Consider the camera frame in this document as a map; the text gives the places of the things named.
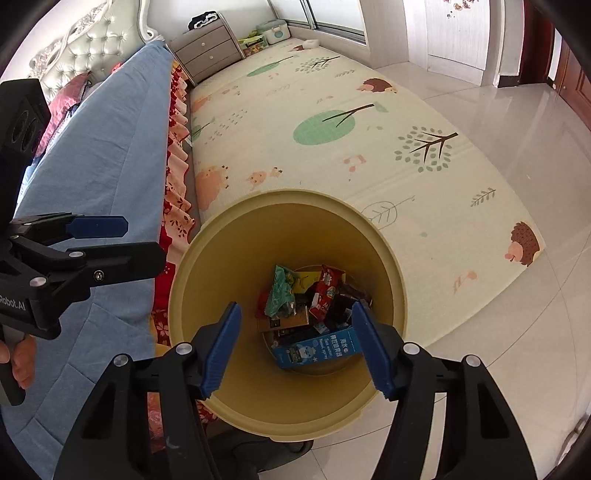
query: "door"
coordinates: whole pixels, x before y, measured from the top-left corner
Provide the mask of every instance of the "door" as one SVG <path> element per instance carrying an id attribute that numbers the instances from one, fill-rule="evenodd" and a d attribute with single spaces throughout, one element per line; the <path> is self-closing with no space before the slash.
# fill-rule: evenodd
<path id="1" fill-rule="evenodd" d="M 524 1 L 524 42 L 519 68 L 519 85 L 545 83 L 554 48 L 554 25 L 531 0 Z"/>
<path id="2" fill-rule="evenodd" d="M 564 40 L 556 75 L 556 89 L 591 129 L 591 82 Z"/>

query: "human hand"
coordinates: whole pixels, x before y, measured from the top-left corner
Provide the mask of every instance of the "human hand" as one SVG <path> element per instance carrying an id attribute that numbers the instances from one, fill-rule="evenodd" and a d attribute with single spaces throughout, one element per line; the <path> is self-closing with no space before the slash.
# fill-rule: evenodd
<path id="1" fill-rule="evenodd" d="M 12 376 L 18 382 L 19 387 L 25 390 L 33 384 L 35 378 L 35 355 L 37 354 L 37 342 L 35 337 L 27 335 L 19 342 L 10 355 L 8 347 L 0 341 L 0 364 L 12 363 Z"/>

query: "headboard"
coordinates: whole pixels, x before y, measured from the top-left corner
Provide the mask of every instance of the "headboard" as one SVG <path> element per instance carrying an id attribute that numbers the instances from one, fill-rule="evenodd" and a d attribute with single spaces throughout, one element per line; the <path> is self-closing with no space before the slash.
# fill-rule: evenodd
<path id="1" fill-rule="evenodd" d="M 39 79 L 47 101 L 76 75 L 90 71 L 91 83 L 105 80 L 112 68 L 157 36 L 146 24 L 150 0 L 108 0 L 103 15 L 86 31 L 64 35 L 55 59 Z"/>

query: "white tile floor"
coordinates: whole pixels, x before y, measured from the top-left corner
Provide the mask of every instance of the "white tile floor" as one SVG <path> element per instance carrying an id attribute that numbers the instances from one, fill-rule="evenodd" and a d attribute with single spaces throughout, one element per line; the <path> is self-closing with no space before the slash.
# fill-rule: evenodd
<path id="1" fill-rule="evenodd" d="M 522 428 L 540 478 L 591 401 L 591 132 L 547 85 L 496 89 L 411 63 L 379 71 L 463 131 L 528 208 L 547 249 L 481 312 L 428 349 L 479 355 Z M 351 426 L 262 480 L 371 478 L 395 405 L 377 398 Z M 445 400 L 423 478 L 435 476 Z"/>

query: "yellow trash can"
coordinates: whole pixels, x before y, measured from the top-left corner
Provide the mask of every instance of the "yellow trash can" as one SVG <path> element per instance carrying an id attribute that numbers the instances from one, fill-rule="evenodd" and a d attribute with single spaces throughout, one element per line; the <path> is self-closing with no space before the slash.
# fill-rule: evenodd
<path id="1" fill-rule="evenodd" d="M 242 307 L 242 330 L 220 390 L 205 402 L 222 420 L 278 442 L 345 427 L 377 394 L 361 355 L 280 369 L 254 316 L 275 264 L 341 268 L 373 297 L 377 318 L 403 333 L 405 295 L 384 237 L 359 212 L 306 190 L 246 197 L 203 225 L 176 272 L 168 306 L 173 345 Z"/>

